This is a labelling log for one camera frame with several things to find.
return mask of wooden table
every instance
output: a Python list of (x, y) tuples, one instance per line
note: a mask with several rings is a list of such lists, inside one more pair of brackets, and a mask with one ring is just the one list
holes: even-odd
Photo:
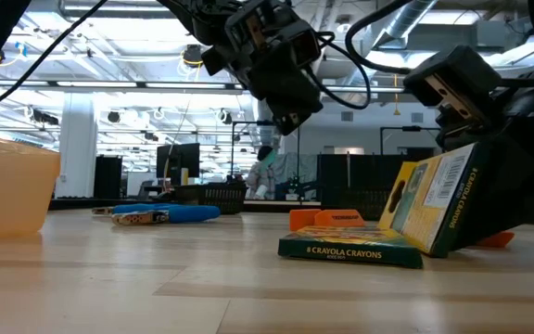
[(51, 213), (40, 235), (0, 240), (0, 333), (534, 333), (534, 226), (410, 270), (279, 258), (286, 225)]

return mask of barcode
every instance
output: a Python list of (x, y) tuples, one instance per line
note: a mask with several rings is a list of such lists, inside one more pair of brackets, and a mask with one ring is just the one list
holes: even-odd
[(452, 195), (452, 191), (454, 190), (456, 183), (459, 181), (459, 176), (461, 176), (461, 170), (463, 169), (464, 165), (464, 158), (465, 156), (459, 156), (452, 160), (451, 168), (446, 174), (446, 177), (444, 178), (444, 183), (442, 184), (442, 188), (438, 193), (439, 199), (447, 199), (450, 195)]

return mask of computer monitor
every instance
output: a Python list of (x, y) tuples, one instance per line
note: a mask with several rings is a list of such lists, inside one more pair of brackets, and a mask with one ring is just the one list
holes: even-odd
[[(164, 166), (166, 160), (169, 158), (171, 146), (166, 145), (158, 147), (158, 154), (156, 156), (156, 177), (164, 178)], [(182, 144), (175, 145), (170, 153), (169, 170), (167, 177), (180, 177), (180, 169), (187, 168), (189, 170), (189, 177), (199, 177), (199, 160), (200, 160), (200, 144)], [(172, 175), (172, 171), (179, 170), (179, 175)]]

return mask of crayola crayons box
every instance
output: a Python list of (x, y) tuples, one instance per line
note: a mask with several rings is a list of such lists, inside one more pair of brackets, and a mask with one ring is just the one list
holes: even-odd
[(280, 256), (421, 268), (419, 250), (392, 229), (308, 226), (279, 239)]
[(490, 158), (489, 143), (475, 143), (417, 162), (407, 162), (389, 197), (379, 227), (392, 228), (434, 257), (446, 257)]

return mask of translucent orange container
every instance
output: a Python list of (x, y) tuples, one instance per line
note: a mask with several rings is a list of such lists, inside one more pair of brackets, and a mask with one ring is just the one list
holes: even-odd
[(56, 152), (0, 139), (0, 238), (43, 227), (59, 166)]

